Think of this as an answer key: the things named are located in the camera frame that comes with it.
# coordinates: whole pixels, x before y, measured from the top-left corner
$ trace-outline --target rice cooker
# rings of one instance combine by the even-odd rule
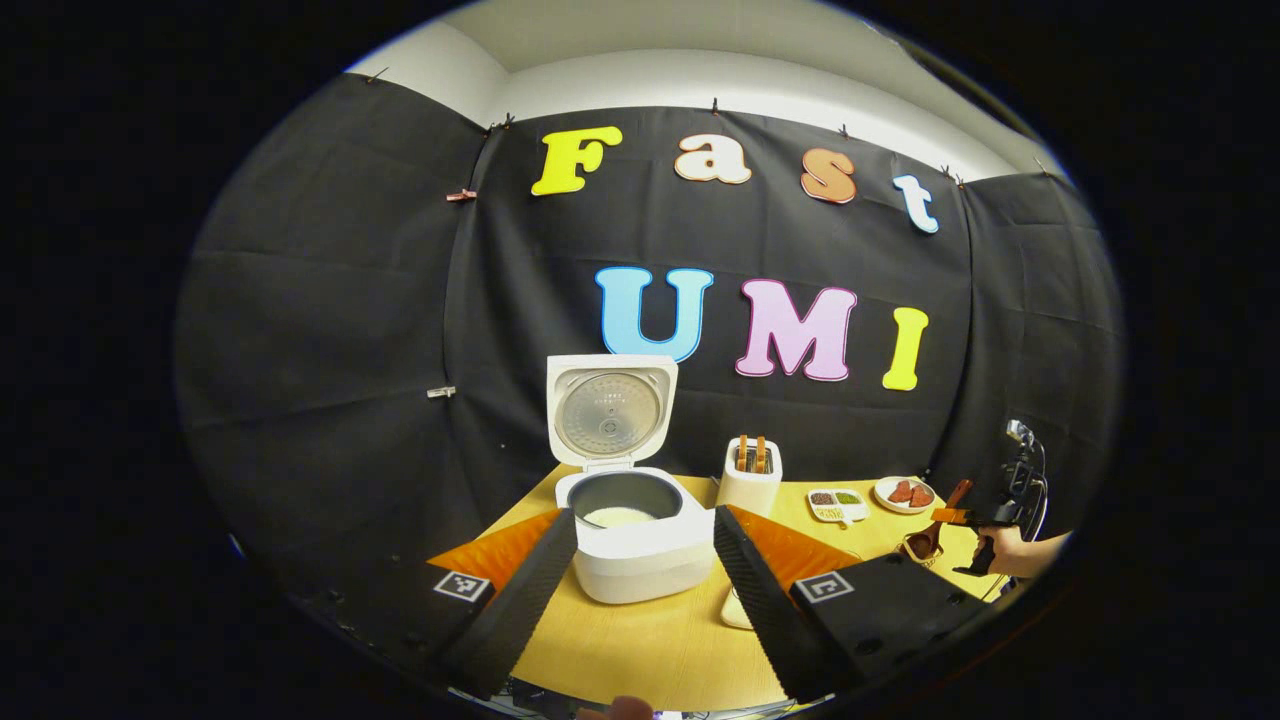
[[[573,570],[599,602],[675,594],[714,565],[714,510],[669,473],[635,466],[666,441],[675,396],[676,363],[664,355],[547,359],[552,452],[581,468],[556,484],[556,505],[573,510]]]

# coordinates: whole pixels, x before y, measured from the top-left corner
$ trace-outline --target white wall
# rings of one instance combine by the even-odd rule
[[[509,77],[474,40],[440,22],[406,32],[347,72],[403,85],[481,127],[493,123],[489,106]]]
[[[1062,174],[1050,154],[1004,128],[1004,154],[956,126],[872,86],[769,58],[709,50],[631,50],[507,73],[480,45],[445,23],[411,31],[352,65],[489,127],[517,119],[627,106],[710,108],[795,120],[849,133],[965,181],[1038,170]]]

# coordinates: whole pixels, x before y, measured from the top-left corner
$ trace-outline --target human hand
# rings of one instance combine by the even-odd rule
[[[1048,568],[1053,559],[1057,556],[1059,551],[1062,550],[1062,544],[1066,539],[1071,537],[1071,533],[1061,534],[1056,538],[1050,538],[1047,541],[1039,542],[1027,542],[1023,539],[1023,533],[1016,527],[998,528],[998,527],[986,527],[978,528],[978,534],[983,538],[983,543],[995,543],[992,550],[996,556],[991,560],[991,568],[987,569],[987,574],[997,575],[1011,575],[1014,578],[1033,578],[1039,575]],[[978,550],[973,552],[977,559],[978,552],[982,551],[983,544],[978,544]]]
[[[1021,574],[1024,571],[1023,565],[1032,543],[1023,539],[1023,532],[1016,525],[1009,528],[997,525],[978,528],[978,547],[973,551],[974,560],[978,559],[978,553],[987,544],[991,544],[992,551],[996,553],[991,560],[991,566],[987,568],[988,575],[1025,577]]]
[[[653,720],[653,706],[631,696],[618,696],[609,706],[609,714],[595,710],[581,708],[577,711],[579,720]]]

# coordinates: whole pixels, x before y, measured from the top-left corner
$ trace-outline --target letter m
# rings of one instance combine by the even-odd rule
[[[748,377],[773,374],[769,345],[777,350],[782,370],[791,375],[813,348],[813,360],[804,366],[805,377],[837,382],[849,377],[845,365],[845,343],[849,337],[849,314],[858,305],[858,296],[847,290],[828,287],[818,293],[801,320],[787,288],[777,281],[754,279],[742,283],[742,295],[751,301],[751,329],[746,355],[737,361],[737,372]]]

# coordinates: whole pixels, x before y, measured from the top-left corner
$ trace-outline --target meat slice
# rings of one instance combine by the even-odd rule
[[[922,486],[915,486],[915,489],[911,491],[911,507],[924,507],[931,502],[933,498],[929,497],[929,492]]]
[[[899,480],[897,488],[893,493],[888,496],[890,502],[906,502],[911,500],[911,483],[910,480]]]

